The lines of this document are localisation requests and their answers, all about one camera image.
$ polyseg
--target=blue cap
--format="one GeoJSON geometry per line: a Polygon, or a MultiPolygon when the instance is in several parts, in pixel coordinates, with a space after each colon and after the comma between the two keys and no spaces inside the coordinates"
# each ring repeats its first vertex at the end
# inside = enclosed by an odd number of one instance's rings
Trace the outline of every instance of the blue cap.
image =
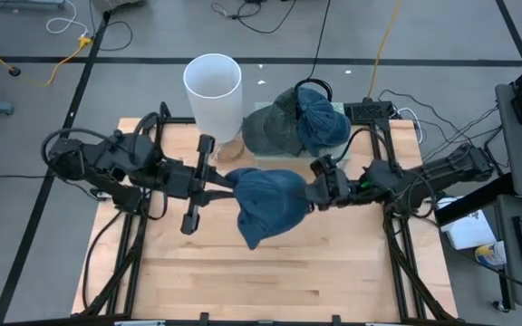
{"type": "Polygon", "coordinates": [[[225,178],[241,207],[237,227],[249,249],[261,240],[281,235],[298,225],[309,212],[305,180],[293,171],[238,168],[225,178]]]}
{"type": "Polygon", "coordinates": [[[350,121],[336,112],[320,92],[301,87],[297,100],[297,137],[314,157],[319,156],[319,149],[338,146],[348,140],[352,131],[350,121]]]}

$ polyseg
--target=blue baseball cap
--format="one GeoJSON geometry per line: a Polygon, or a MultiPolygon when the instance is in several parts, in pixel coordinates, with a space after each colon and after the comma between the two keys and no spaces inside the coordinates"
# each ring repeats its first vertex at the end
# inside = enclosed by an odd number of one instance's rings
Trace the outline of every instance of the blue baseball cap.
{"type": "Polygon", "coordinates": [[[243,123],[246,147],[260,155],[299,156],[305,149],[318,157],[319,149],[343,144],[350,132],[348,118],[319,91],[305,87],[297,90],[297,96],[294,88],[284,91],[243,123]]]}
{"type": "Polygon", "coordinates": [[[237,227],[251,250],[261,240],[291,230],[309,213],[305,180],[293,171],[238,168],[225,178],[235,183],[241,207],[237,227]]]}

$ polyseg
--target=wooden table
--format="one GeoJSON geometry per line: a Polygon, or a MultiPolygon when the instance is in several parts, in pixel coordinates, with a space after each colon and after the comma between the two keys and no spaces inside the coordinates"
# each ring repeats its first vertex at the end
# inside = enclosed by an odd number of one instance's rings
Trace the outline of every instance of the wooden table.
{"type": "MultiPolygon", "coordinates": [[[[131,132],[137,122],[122,119],[119,129],[131,132]]],[[[196,126],[171,124],[164,130],[166,155],[196,166],[196,126]]],[[[405,168],[419,165],[421,156],[411,121],[391,121],[391,133],[400,164],[405,168]]],[[[349,178],[358,178],[372,161],[369,135],[359,134],[350,152],[345,172],[349,178]]],[[[221,174],[256,165],[248,151],[237,162],[209,163],[221,174]]],[[[308,165],[295,170],[310,175],[308,165]]],[[[219,200],[201,208],[199,230],[194,235],[179,231],[187,203],[169,199],[167,215],[149,221],[133,318],[196,320],[201,312],[209,312],[211,320],[225,321],[330,321],[333,314],[341,315],[342,321],[400,320],[380,205],[314,212],[290,232],[263,240],[250,251],[237,230],[235,200],[219,200]]],[[[151,214],[158,216],[160,209],[160,196],[154,196],[151,214]]],[[[99,204],[91,241],[115,214],[112,202],[99,204]]],[[[113,272],[122,221],[102,236],[93,252],[89,301],[113,272]]],[[[420,278],[445,310],[456,316],[438,230],[417,219],[411,219],[410,227],[420,278]]],[[[414,317],[410,283],[402,275],[409,313],[414,317]]],[[[125,276],[121,287],[127,282],[125,276]]],[[[121,290],[117,311],[123,307],[123,293],[121,290]]],[[[74,312],[82,310],[81,298],[82,279],[74,312]]]]}

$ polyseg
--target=white paper cup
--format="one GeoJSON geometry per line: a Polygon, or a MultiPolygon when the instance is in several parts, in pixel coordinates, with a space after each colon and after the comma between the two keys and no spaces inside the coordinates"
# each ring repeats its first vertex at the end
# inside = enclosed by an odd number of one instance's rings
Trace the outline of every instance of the white paper cup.
{"type": "Polygon", "coordinates": [[[239,65],[223,54],[201,55],[185,68],[183,81],[197,128],[218,143],[231,141],[244,116],[239,65]]]}

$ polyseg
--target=concrete floor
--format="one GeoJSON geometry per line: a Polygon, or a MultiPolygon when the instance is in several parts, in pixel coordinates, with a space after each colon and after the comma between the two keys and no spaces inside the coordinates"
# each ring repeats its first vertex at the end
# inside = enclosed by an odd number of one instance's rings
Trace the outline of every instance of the concrete floor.
{"type": "MultiPolygon", "coordinates": [[[[72,1],[78,8],[77,20],[90,26],[88,1],[72,1]]],[[[219,1],[229,10],[236,10],[241,3],[219,1]]],[[[502,2],[405,1],[383,53],[383,58],[394,61],[382,62],[374,95],[383,89],[409,93],[433,105],[458,127],[492,108],[494,87],[513,81],[522,72],[521,55],[498,7],[502,2]]],[[[522,39],[522,0],[505,0],[505,4],[522,39]]],[[[249,22],[269,29],[289,5],[268,0],[249,22]]],[[[0,174],[45,174],[39,155],[41,140],[59,129],[66,115],[70,118],[69,109],[77,109],[74,127],[103,133],[111,132],[119,117],[142,116],[156,110],[161,101],[168,103],[174,116],[191,116],[182,72],[190,58],[202,53],[224,53],[245,62],[241,67],[248,108],[256,101],[272,101],[311,70],[308,63],[315,54],[325,5],[325,0],[298,1],[281,29],[270,35],[256,34],[215,14],[209,1],[149,0],[143,7],[119,10],[110,22],[129,23],[134,39],[125,50],[99,52],[81,98],[74,93],[78,84],[86,81],[84,63],[89,49],[75,63],[65,64],[48,88],[14,79],[0,65],[0,101],[15,105],[13,116],[0,115],[0,174]]],[[[320,58],[341,60],[318,65],[314,77],[332,85],[335,101],[360,101],[367,92],[372,59],[393,6],[393,0],[332,1],[320,58]]],[[[0,54],[13,57],[24,75],[46,80],[53,68],[49,62],[70,54],[82,29],[72,26],[63,34],[49,34],[45,23],[57,15],[71,16],[71,10],[70,6],[61,12],[51,7],[11,5],[0,9],[0,54]]],[[[99,24],[101,15],[95,10],[93,14],[99,24]]],[[[106,32],[101,46],[119,46],[127,37],[127,31],[116,25],[106,32]]],[[[390,94],[384,99],[441,125],[447,136],[453,134],[428,109],[390,94]]],[[[479,134],[499,123],[495,113],[468,134],[479,134]]],[[[420,151],[424,155],[442,141],[437,128],[422,127],[426,140],[420,151]]],[[[484,138],[475,143],[481,144],[484,138]]],[[[499,136],[492,145],[499,162],[507,161],[503,141],[499,136]]],[[[42,183],[41,179],[0,179],[0,297],[34,215],[42,183]]],[[[450,192],[462,195],[476,186],[458,185],[450,192]]],[[[69,315],[95,208],[96,204],[77,189],[53,182],[5,321],[69,315]]],[[[490,302],[499,299],[496,275],[449,251],[445,255],[461,318],[500,325],[522,323],[522,307],[509,314],[490,307],[490,302]]]]}

